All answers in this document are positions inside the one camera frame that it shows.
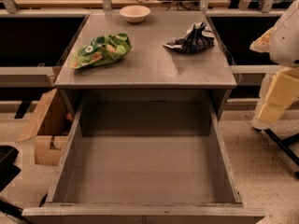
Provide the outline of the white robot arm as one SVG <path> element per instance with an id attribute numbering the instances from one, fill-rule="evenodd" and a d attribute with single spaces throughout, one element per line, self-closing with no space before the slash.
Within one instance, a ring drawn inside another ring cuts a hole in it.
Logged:
<path id="1" fill-rule="evenodd" d="M 260 88 L 251 126 L 265 130 L 277 122 L 299 98 L 299 0 L 295 0 L 278 19 L 249 48 L 265 53 L 282 67 L 266 74 Z"/>

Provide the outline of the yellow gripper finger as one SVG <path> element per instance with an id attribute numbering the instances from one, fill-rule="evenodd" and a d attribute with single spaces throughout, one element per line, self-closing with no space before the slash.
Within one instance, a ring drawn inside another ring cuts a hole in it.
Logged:
<path id="1" fill-rule="evenodd" d="M 273 31 L 274 28 L 268 29 L 250 44 L 249 49 L 259 53 L 269 53 L 271 50 Z"/>
<path id="2" fill-rule="evenodd" d="M 299 69 L 284 68 L 266 74 L 260 89 L 251 126 L 265 130 L 277 122 L 285 110 L 299 98 Z"/>

